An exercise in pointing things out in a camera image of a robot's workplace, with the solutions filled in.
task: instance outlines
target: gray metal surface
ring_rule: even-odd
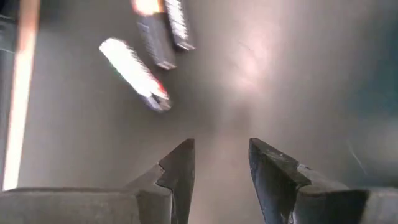
[[[327,177],[398,185],[398,2],[188,1],[197,49],[146,108],[98,50],[150,62],[129,1],[43,0],[21,186],[118,187],[196,139],[190,223],[263,223],[249,137]]]

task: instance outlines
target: wooden strip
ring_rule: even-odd
[[[39,23],[39,7],[40,0],[21,0],[20,2],[3,190],[14,189],[18,185]]]

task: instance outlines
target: wooden edge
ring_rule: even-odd
[[[18,185],[39,9],[40,0],[20,1],[3,190],[14,189]]]

